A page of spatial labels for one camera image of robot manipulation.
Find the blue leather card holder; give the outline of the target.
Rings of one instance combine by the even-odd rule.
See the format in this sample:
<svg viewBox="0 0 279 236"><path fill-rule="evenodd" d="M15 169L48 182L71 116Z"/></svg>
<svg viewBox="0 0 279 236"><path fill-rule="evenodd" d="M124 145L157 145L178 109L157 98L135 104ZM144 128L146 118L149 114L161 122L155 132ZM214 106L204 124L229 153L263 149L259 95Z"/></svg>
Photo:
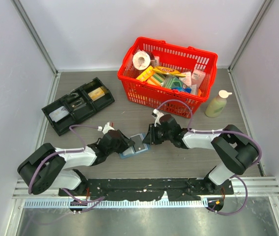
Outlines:
<svg viewBox="0 0 279 236"><path fill-rule="evenodd" d="M130 139L134 141L135 144L129 147L123 153L119 154L120 159L126 159L148 151L150 149L150 145L143 143L144 138L145 138L144 133L139 133L131 136Z"/></svg>

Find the dark brown credit card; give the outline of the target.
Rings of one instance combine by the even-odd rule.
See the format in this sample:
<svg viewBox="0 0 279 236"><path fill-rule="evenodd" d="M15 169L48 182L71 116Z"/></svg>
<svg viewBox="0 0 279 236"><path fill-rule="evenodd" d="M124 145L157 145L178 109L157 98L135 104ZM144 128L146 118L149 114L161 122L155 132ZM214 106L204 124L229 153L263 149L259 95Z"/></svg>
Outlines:
<svg viewBox="0 0 279 236"><path fill-rule="evenodd" d="M130 137L135 142L135 145L133 146L133 149L135 152L141 152L146 149L145 144L143 143L143 135L137 134L132 137Z"/></svg>

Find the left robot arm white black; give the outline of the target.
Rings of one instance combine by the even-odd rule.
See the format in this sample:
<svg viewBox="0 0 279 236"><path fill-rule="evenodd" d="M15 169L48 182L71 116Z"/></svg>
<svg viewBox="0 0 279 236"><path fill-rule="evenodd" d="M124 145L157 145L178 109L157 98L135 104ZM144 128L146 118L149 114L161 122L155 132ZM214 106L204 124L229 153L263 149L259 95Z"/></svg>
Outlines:
<svg viewBox="0 0 279 236"><path fill-rule="evenodd" d="M65 188L77 196L83 195L87 184L78 166L95 166L113 153L123 153L135 142L120 130L109 130L97 142L83 148L62 149L45 143L17 168L30 194L38 195L50 187Z"/></svg>

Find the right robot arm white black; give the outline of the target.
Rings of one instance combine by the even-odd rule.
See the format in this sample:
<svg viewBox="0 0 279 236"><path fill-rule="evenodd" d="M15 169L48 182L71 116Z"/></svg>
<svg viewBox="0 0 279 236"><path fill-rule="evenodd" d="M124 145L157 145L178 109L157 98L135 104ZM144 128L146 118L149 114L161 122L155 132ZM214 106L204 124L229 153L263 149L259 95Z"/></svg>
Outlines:
<svg viewBox="0 0 279 236"><path fill-rule="evenodd" d="M149 125L144 144L160 145L164 141L170 141L177 148L216 151L221 163L204 178L204 188L209 194L217 193L227 180L242 175L261 159L262 151L259 144L234 125L204 131L182 128L170 114L154 117L155 122Z"/></svg>

